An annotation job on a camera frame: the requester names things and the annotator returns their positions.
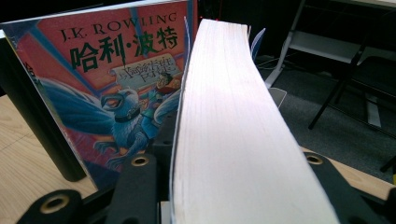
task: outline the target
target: gray carpet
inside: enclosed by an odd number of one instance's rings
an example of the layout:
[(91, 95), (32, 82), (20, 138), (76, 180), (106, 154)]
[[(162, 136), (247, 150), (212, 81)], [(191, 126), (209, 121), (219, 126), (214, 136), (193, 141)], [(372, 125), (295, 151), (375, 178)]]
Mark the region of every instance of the gray carpet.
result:
[[(259, 69), (263, 78), (271, 70)], [(376, 131), (333, 108), (327, 107), (312, 130), (308, 125), (335, 85), (332, 76), (323, 76), (287, 66), (273, 87), (288, 94), (279, 108), (290, 131), (301, 147), (306, 147), (328, 158), (393, 183), (393, 171), (379, 169), (396, 156), (396, 140)], [(361, 98), (347, 90), (340, 107), (365, 119), (365, 104)], [(396, 133), (395, 114), (380, 111), (381, 122)]]

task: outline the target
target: table top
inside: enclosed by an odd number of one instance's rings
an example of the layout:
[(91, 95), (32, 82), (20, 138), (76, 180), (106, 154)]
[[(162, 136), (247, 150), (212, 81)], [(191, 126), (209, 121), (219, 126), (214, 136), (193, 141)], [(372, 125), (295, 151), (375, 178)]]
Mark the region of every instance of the table top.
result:
[[(0, 223), (16, 223), (41, 196), (57, 189), (75, 189), (83, 198), (96, 192), (86, 177), (65, 180), (7, 96), (0, 97)], [(331, 160), (346, 181), (386, 200), (394, 185)]]

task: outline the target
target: book title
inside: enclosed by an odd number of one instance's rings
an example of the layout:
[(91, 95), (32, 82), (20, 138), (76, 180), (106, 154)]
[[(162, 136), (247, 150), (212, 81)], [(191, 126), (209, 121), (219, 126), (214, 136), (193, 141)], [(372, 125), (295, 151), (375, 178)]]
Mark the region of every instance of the book title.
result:
[[(97, 69), (98, 62), (112, 63), (115, 57), (121, 57), (123, 64), (126, 61), (125, 48), (134, 49), (134, 56), (147, 55), (149, 53), (159, 53), (165, 49), (172, 49), (177, 46), (177, 31), (169, 22), (175, 21), (177, 14), (150, 16), (147, 18), (129, 18), (122, 21), (110, 21), (107, 24), (92, 24), (88, 28), (72, 27), (62, 29), (63, 41), (72, 39), (83, 39), (89, 35), (107, 35), (97, 40), (97, 43), (84, 42), (79, 48), (70, 49), (70, 61), (73, 69), (82, 66), (84, 72)], [(153, 33), (147, 31), (142, 34), (133, 35), (133, 39), (125, 39), (120, 32), (122, 28), (135, 28), (137, 25), (150, 26), (161, 25)], [(110, 33), (119, 32), (115, 38), (109, 36)]]

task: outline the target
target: blue wing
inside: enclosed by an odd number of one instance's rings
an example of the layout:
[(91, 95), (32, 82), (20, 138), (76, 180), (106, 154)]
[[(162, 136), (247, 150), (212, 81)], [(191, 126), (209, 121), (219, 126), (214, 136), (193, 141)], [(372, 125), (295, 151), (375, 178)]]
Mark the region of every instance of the blue wing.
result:
[(111, 134), (114, 115), (100, 101), (58, 81), (40, 78), (51, 105), (65, 127), (84, 133)]
[(163, 117), (166, 114), (177, 110), (179, 99), (180, 99), (180, 90), (177, 90), (171, 96), (166, 98), (166, 100), (155, 110), (154, 120), (157, 123), (162, 124)]

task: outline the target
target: cover illustration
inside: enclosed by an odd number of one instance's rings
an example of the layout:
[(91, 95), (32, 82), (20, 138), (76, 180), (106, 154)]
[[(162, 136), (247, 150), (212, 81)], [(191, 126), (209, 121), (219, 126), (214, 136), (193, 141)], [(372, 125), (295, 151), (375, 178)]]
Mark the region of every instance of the cover illustration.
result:
[(1, 24), (98, 189), (177, 109), (193, 11), (186, 0)]

